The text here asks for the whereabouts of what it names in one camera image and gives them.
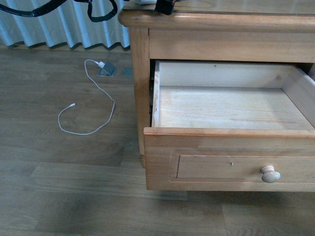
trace white charging cable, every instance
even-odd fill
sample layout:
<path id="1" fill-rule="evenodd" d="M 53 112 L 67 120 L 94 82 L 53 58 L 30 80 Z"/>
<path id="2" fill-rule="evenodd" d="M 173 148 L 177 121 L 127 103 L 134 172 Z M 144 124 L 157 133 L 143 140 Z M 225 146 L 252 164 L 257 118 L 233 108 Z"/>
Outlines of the white charging cable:
<path id="1" fill-rule="evenodd" d="M 97 62 L 97 61 L 95 61 L 95 60 L 87 59 L 87 60 L 84 62 L 84 68 L 85 68 L 85 73 L 87 74 L 88 78 L 96 85 L 96 87 L 97 87 L 98 89 L 100 89 L 102 92 L 104 92 L 104 93 L 110 98 L 110 100 L 113 101 L 112 112 L 111 112 L 111 114 L 110 114 L 109 119 L 107 120 L 107 122 L 104 123 L 104 124 L 102 124 L 102 125 L 101 125 L 99 128 L 97 128 L 96 130 L 94 130 L 94 131 L 92 131 L 92 132 L 90 132 L 90 133 L 83 133 L 83 134 L 81 134 L 81 133 L 75 133 L 75 132 L 71 132 L 71 131 L 68 131 L 68 130 L 63 129 L 63 128 L 61 127 L 61 124 L 60 124 L 60 115 L 61 115 L 65 110 L 67 110 L 68 108 L 74 107 L 74 106 L 75 106 L 75 103 L 72 103 L 71 105 L 69 105 L 69 106 L 67 106 L 66 108 L 64 108 L 64 109 L 59 113 L 59 115 L 58 115 L 58 124 L 59 124 L 60 129 L 61 129 L 62 131 L 64 131 L 64 132 L 66 132 L 66 133 L 69 133 L 69 134 L 90 135 L 90 134 L 95 133 L 96 131 L 98 131 L 99 129 L 101 129 L 102 127 L 104 127 L 105 125 L 108 124 L 108 122 L 111 120 L 111 118 L 112 118 L 112 116 L 113 116 L 113 113 L 114 113 L 114 110 L 115 110 L 115 100 L 114 100 L 106 91 L 104 91 L 103 89 L 101 89 L 101 88 L 98 86 L 98 84 L 89 76 L 88 70 L 87 70 L 87 62 L 88 62 L 88 61 L 94 62 L 94 63 L 97 64 L 100 68 L 103 68 L 104 65 L 105 65 L 105 63 L 103 63 L 102 61 Z"/>

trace black strap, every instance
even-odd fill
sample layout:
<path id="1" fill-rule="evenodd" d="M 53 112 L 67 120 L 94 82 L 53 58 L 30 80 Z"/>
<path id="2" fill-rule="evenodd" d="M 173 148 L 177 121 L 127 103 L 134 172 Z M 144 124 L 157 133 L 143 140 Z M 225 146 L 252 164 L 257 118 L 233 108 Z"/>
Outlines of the black strap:
<path id="1" fill-rule="evenodd" d="M 8 12 L 13 15 L 17 16 L 24 16 L 24 17 L 38 17 L 45 15 L 53 10 L 55 10 L 57 7 L 62 5 L 64 2 L 67 0 L 51 0 L 50 2 L 42 5 L 39 8 L 34 9 L 33 11 L 20 11 L 20 10 L 15 10 L 10 7 L 4 6 L 0 4 L 0 10 Z"/>
<path id="2" fill-rule="evenodd" d="M 105 16 L 99 16 L 99 17 L 93 17 L 92 16 L 93 6 L 92 6 L 92 2 L 89 2 L 88 16 L 92 22 L 108 21 L 108 20 L 112 19 L 117 14 L 118 8 L 117 8 L 116 2 L 114 0 L 109 0 L 109 1 L 113 5 L 113 10 L 111 12 L 109 12 L 108 14 L 106 14 Z"/>
<path id="3" fill-rule="evenodd" d="M 17 16 L 24 16 L 24 17 L 38 17 L 45 15 L 53 10 L 55 10 L 57 7 L 61 6 L 63 3 L 65 3 L 67 0 L 50 0 L 50 2 L 42 5 L 39 8 L 34 9 L 33 11 L 20 11 L 20 10 L 15 10 L 10 7 L 4 6 L 0 4 L 0 10 L 8 12 L 13 15 Z M 117 4 L 115 0 L 109 0 L 112 5 L 113 5 L 113 10 L 106 14 L 105 16 L 99 16 L 99 17 L 93 17 L 92 16 L 92 11 L 93 11 L 93 6 L 92 6 L 92 1 L 93 0 L 74 0 L 76 2 L 87 2 L 89 4 L 88 6 L 88 16 L 89 19 L 92 22 L 101 22 L 101 21 L 108 21 L 112 19 L 118 12 Z"/>

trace wooden knob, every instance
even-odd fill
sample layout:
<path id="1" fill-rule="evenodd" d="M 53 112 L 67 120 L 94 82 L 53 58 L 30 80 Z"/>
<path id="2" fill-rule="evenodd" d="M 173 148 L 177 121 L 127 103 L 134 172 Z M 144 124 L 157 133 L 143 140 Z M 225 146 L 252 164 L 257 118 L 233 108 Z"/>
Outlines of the wooden knob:
<path id="1" fill-rule="evenodd" d="M 274 183 L 281 178 L 280 173 L 275 171 L 275 168 L 273 166 L 264 166 L 263 168 L 261 168 L 260 172 L 263 173 L 261 179 L 265 183 Z"/>

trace white curtain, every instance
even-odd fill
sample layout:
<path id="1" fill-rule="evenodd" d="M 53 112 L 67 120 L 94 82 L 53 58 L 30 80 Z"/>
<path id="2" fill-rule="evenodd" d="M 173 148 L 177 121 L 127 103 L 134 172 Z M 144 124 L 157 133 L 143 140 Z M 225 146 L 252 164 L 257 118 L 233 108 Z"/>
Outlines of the white curtain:
<path id="1" fill-rule="evenodd" d="M 30 11 L 49 0 L 0 0 L 8 7 Z M 116 0 L 120 10 L 124 2 Z M 117 19 L 93 23 L 87 15 L 88 4 L 68 0 L 56 10 L 40 17 L 27 18 L 0 11 L 0 42 L 7 46 L 24 41 L 27 46 L 45 42 L 49 47 L 66 42 L 69 47 L 82 43 L 87 48 L 102 43 L 110 47 L 130 45 L 128 29 Z M 112 10 L 109 0 L 93 1 L 93 16 L 103 16 Z"/>

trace open drawer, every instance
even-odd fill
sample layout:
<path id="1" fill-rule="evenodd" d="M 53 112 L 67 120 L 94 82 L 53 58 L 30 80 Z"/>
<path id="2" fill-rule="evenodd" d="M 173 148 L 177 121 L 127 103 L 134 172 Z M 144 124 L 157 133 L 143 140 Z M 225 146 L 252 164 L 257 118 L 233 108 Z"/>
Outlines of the open drawer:
<path id="1" fill-rule="evenodd" d="M 315 191 L 314 127 L 315 82 L 295 66 L 157 61 L 147 188 Z"/>

